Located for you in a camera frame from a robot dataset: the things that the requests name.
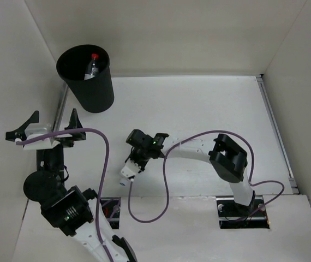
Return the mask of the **red-capped red-label bottle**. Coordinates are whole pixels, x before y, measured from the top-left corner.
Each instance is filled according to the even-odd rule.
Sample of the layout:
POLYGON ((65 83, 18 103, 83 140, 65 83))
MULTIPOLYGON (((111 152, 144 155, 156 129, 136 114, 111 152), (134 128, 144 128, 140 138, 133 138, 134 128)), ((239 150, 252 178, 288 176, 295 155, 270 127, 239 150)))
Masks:
POLYGON ((91 61, 86 68, 84 80, 92 79, 99 73, 98 63, 99 63, 99 55, 97 53, 92 53, 91 61))

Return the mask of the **blue-label clear bottle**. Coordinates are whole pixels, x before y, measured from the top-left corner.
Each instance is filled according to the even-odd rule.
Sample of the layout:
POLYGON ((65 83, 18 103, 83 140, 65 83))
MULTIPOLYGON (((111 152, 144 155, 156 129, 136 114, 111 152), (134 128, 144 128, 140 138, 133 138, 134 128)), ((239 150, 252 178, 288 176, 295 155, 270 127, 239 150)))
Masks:
POLYGON ((129 184, 129 180, 124 178, 124 177, 122 177, 120 179, 119 183, 120 183, 121 186, 127 186, 129 184))

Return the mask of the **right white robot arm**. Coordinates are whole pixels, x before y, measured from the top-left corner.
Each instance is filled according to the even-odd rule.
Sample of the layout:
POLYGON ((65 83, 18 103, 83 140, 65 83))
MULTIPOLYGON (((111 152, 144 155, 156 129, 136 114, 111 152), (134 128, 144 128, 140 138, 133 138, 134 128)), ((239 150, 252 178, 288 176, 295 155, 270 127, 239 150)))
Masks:
POLYGON ((255 192, 252 189, 246 167, 247 152, 230 136, 232 132, 216 131, 212 140, 199 139, 199 135, 180 140, 166 133, 154 137, 134 129, 126 139, 131 152, 121 169, 121 176, 132 181, 145 171, 151 159, 184 158, 211 164, 216 174, 229 183, 234 198, 234 210, 240 216, 247 216, 254 209, 255 192))

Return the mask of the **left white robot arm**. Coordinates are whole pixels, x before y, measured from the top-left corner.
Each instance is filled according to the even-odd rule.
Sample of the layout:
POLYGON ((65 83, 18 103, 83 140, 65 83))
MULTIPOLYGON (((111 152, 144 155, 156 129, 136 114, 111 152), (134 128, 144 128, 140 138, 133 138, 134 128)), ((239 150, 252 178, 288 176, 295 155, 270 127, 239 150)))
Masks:
POLYGON ((81 243, 97 261, 136 261, 128 241, 117 236, 103 212, 101 192, 91 188, 81 191, 78 186, 66 189, 69 178, 64 165, 64 149, 76 141, 84 141, 87 133, 99 135, 105 143, 105 159, 101 174, 104 182, 110 154, 104 133, 84 128, 75 109, 65 130, 52 132, 50 125, 39 123, 39 111, 17 129, 6 132, 5 139, 36 151, 36 171, 23 184, 25 196, 40 204, 41 215, 63 234, 81 243))

